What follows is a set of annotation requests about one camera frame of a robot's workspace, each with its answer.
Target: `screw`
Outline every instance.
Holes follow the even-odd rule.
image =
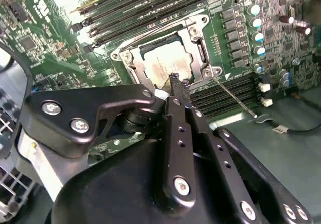
[[[309,218],[305,214],[305,212],[301,209],[301,207],[296,206],[297,212],[299,212],[299,215],[302,217],[303,220],[308,220]]]
[[[78,133],[85,133],[89,130],[89,124],[83,119],[74,119],[70,123],[70,127],[78,132]]]
[[[195,113],[198,117],[201,117],[202,116],[202,113],[200,111],[198,111],[197,109],[195,110]]]
[[[242,201],[241,208],[242,208],[243,213],[247,216],[247,218],[249,218],[250,220],[256,219],[255,211],[247,202]]]
[[[146,97],[152,97],[152,94],[148,90],[144,90],[142,94],[144,94]]]
[[[177,106],[181,105],[181,103],[176,98],[173,99],[173,103],[175,103]]]
[[[174,187],[180,195],[185,196],[190,193],[189,185],[184,179],[180,177],[174,179]]]
[[[226,130],[223,130],[223,134],[224,134],[226,137],[230,137],[230,133],[227,132]]]
[[[191,34],[192,37],[198,35],[198,33],[199,33],[199,32],[198,32],[198,30],[197,30],[195,27],[191,27],[191,28],[190,28],[190,34]]]
[[[126,63],[130,63],[132,62],[132,54],[130,52],[126,52],[124,55],[123,55],[123,58],[124,58],[124,61]]]
[[[283,205],[286,214],[292,219],[292,220],[296,220],[296,216],[294,211],[288,206],[288,205]]]
[[[61,108],[59,107],[59,105],[54,102],[44,103],[41,106],[41,109],[48,115],[57,115],[61,112]]]

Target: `hole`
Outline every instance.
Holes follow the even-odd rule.
[[[180,147],[185,147],[185,144],[181,140],[178,140],[177,143]]]
[[[178,127],[178,130],[179,130],[180,132],[182,132],[182,133],[185,132],[185,129],[184,129],[183,127],[181,127],[181,126]]]
[[[224,165],[225,165],[227,168],[231,169],[231,165],[230,165],[230,163],[229,163],[229,162],[224,161]]]
[[[181,103],[176,98],[173,99],[173,103],[175,103],[177,106],[181,105]]]

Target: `white connector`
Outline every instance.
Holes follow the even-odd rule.
[[[271,90],[271,85],[270,84],[264,84],[264,83],[259,83],[259,88],[261,92],[268,92]]]
[[[261,103],[263,104],[264,107],[270,107],[271,105],[273,105],[273,100],[272,99],[261,99]]]

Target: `black metal arm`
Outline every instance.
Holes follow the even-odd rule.
[[[175,74],[170,81],[165,102],[142,85],[26,99],[16,148],[48,191],[46,166],[59,182],[51,195],[52,223],[313,223],[230,131],[210,130],[191,106],[186,82]],[[47,103],[53,113],[44,109]],[[136,131],[149,138],[86,166],[91,146]]]

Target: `black cable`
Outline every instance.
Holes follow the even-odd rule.
[[[14,62],[15,62],[15,60],[12,57],[10,57],[9,62],[7,63],[7,65],[4,68],[0,69],[0,73],[3,73],[5,71],[7,71],[9,68],[11,68],[12,65],[14,64]]]

